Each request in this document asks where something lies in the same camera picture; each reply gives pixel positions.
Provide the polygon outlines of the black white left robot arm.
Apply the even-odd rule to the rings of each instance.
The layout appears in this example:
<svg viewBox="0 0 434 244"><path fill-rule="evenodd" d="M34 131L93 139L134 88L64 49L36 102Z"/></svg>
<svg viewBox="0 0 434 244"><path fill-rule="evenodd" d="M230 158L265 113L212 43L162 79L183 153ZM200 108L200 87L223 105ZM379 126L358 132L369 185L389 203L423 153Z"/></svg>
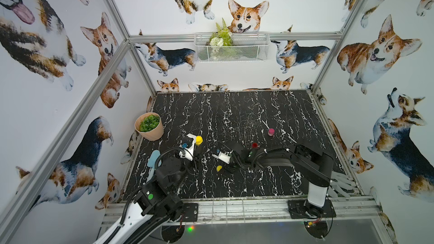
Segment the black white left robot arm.
<svg viewBox="0 0 434 244"><path fill-rule="evenodd" d="M98 244L140 244L162 226L198 220L198 203L184 203L177 194L183 180L198 174L197 161L203 145L174 147L164 153L152 152L147 182L137 188L124 205L121 217L96 240Z"/></svg>

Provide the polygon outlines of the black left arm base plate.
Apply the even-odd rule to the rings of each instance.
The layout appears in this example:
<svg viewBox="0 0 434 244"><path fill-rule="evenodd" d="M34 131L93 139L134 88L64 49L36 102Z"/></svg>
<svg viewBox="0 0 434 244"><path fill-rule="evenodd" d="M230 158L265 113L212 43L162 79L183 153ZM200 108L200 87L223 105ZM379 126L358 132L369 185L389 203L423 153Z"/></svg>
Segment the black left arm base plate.
<svg viewBox="0 0 434 244"><path fill-rule="evenodd" d="M198 220L198 208L198 203L185 203L181 215L176 221L179 223L196 222Z"/></svg>

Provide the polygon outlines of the magenta paint jar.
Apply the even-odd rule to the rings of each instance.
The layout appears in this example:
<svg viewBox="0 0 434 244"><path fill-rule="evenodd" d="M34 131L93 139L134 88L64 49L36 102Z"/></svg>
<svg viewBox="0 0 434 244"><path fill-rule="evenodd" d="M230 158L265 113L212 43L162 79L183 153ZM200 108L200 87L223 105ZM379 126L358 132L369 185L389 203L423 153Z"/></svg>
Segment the magenta paint jar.
<svg viewBox="0 0 434 244"><path fill-rule="evenodd" d="M272 136L274 136L274 134L275 134L275 130L274 130L273 128L270 128L270 129L268 130L268 135L269 135L270 137L272 137Z"/></svg>

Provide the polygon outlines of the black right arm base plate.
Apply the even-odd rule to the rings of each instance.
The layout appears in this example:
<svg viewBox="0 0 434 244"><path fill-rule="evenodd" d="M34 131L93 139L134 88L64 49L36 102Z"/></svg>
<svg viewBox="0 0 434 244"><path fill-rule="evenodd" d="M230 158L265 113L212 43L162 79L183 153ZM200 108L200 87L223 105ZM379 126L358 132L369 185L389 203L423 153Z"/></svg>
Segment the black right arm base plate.
<svg viewBox="0 0 434 244"><path fill-rule="evenodd" d="M306 199L290 200L287 202L288 212L292 219L316 220L335 218L336 212L330 199L326 199L323 207L310 204Z"/></svg>

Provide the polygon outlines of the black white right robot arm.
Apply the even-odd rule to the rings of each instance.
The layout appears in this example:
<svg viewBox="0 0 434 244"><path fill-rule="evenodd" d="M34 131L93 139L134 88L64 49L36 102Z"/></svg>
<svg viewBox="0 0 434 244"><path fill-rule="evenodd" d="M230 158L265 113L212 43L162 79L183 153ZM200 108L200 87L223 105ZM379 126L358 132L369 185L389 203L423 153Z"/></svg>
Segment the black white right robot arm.
<svg viewBox="0 0 434 244"><path fill-rule="evenodd" d="M302 143L273 148L252 147L239 143L221 143L212 156L223 165L255 171L266 167L292 167L308 181L307 205L322 209L326 204L328 187L332 180L334 157L321 148Z"/></svg>

